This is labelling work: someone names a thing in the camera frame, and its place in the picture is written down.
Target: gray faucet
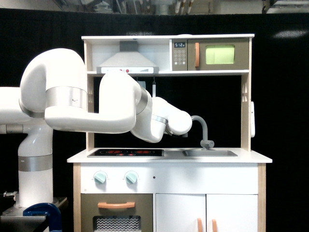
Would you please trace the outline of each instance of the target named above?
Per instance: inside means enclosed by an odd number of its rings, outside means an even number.
[[[197,115],[191,116],[192,121],[198,121],[202,125],[203,129],[203,140],[201,141],[201,146],[203,147],[202,150],[208,150],[210,148],[213,148],[214,142],[212,140],[208,140],[208,128],[205,120]]]

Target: induction cooktop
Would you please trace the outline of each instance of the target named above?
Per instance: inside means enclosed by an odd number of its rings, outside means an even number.
[[[99,149],[87,157],[155,157],[163,156],[162,149],[115,148]]]

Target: black curtain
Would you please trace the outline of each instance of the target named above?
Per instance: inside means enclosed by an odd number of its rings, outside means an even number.
[[[309,14],[149,16],[0,9],[0,87],[18,87],[28,63],[53,48],[84,57],[81,36],[253,33],[252,100],[256,136],[252,150],[267,165],[267,231],[308,231],[305,186],[308,155]],[[152,78],[146,81],[151,92]],[[240,146],[240,77],[158,77],[157,96],[202,116],[215,146]],[[0,193],[18,190],[17,149],[24,134],[0,135]],[[130,133],[96,135],[102,147],[199,146],[201,128],[188,138],[165,136],[155,145]],[[54,131],[54,196],[66,196],[63,231],[73,231],[72,164],[85,134]],[[6,205],[1,204],[1,211]]]

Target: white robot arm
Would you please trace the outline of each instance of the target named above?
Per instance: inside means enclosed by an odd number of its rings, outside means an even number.
[[[20,205],[52,202],[53,129],[124,133],[151,143],[164,132],[181,135],[191,129],[191,117],[150,94],[121,71],[103,76],[99,113],[87,111],[84,62],[74,51],[54,49],[26,67],[20,88],[0,88],[0,133],[27,133],[18,149]]]

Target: stove knob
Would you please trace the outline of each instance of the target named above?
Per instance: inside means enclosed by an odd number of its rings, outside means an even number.
[[[134,171],[127,172],[125,174],[125,179],[128,184],[135,184],[137,181],[138,175]]]
[[[97,184],[103,184],[106,181],[106,173],[102,171],[96,172],[94,180]]]

